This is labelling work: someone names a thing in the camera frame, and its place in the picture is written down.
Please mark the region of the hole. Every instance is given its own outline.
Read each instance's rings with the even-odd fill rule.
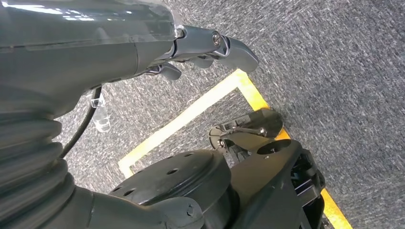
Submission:
[[[166,174],[167,175],[173,174],[173,173],[177,172],[177,170],[179,170],[179,169],[178,168],[172,169],[169,172],[167,172]]]
[[[133,189],[131,189],[131,190],[129,190],[129,191],[126,191],[126,192],[124,193],[124,196],[125,196],[125,197],[128,196],[128,195],[131,194],[133,191],[135,191],[135,189],[136,189],[136,188],[133,188]]]
[[[266,155],[266,154],[276,153],[278,151],[281,151],[284,148],[287,148],[290,144],[291,144],[290,139],[275,141],[275,142],[269,143],[269,144],[261,147],[257,151],[257,154]]]
[[[115,189],[113,189],[113,192],[117,191],[118,189],[122,188],[122,186],[118,186]]]

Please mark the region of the yellow floor marking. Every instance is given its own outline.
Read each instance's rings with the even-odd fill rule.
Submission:
[[[322,190],[321,194],[325,201],[325,209],[323,210],[323,213],[328,217],[329,222],[333,227],[335,229],[353,229],[326,189]]]
[[[238,88],[242,92],[243,96],[246,98],[247,102],[253,108],[253,110],[256,111],[261,108],[269,108],[268,104],[263,99],[257,88],[250,81],[247,74],[245,73],[245,76],[239,75],[239,77],[241,77],[241,81],[238,85]],[[276,139],[290,139],[290,136],[284,129],[282,129]],[[329,219],[329,222],[332,224],[332,226],[335,229],[353,229],[339,207],[336,205],[335,201],[333,201],[332,197],[326,191],[326,189],[322,190],[321,194],[325,201],[325,209],[323,212]]]

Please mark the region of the bolt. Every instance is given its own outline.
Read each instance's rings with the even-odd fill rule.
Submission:
[[[261,128],[259,129],[259,132],[260,132],[261,136],[266,137],[266,135],[267,135],[267,130],[266,130],[265,128],[261,127]]]
[[[224,147],[224,141],[223,141],[222,139],[219,139],[219,140],[217,141],[217,143],[218,143],[218,147],[219,147],[219,148],[223,148],[223,147]]]
[[[213,41],[214,41],[214,45],[218,46],[221,44],[221,35],[219,35],[219,33],[215,32],[213,33]]]

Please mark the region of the gray carpet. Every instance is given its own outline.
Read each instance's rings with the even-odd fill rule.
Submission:
[[[400,0],[168,0],[185,24],[247,43],[261,64],[249,77],[311,150],[354,228],[405,228],[405,2]],[[112,129],[89,128],[67,159],[77,184],[109,192],[117,161],[226,77],[218,64],[179,65],[175,82],[142,76],[107,85]],[[68,141],[85,100],[61,118]],[[207,147],[209,125],[250,108],[237,92],[204,112],[134,169]]]

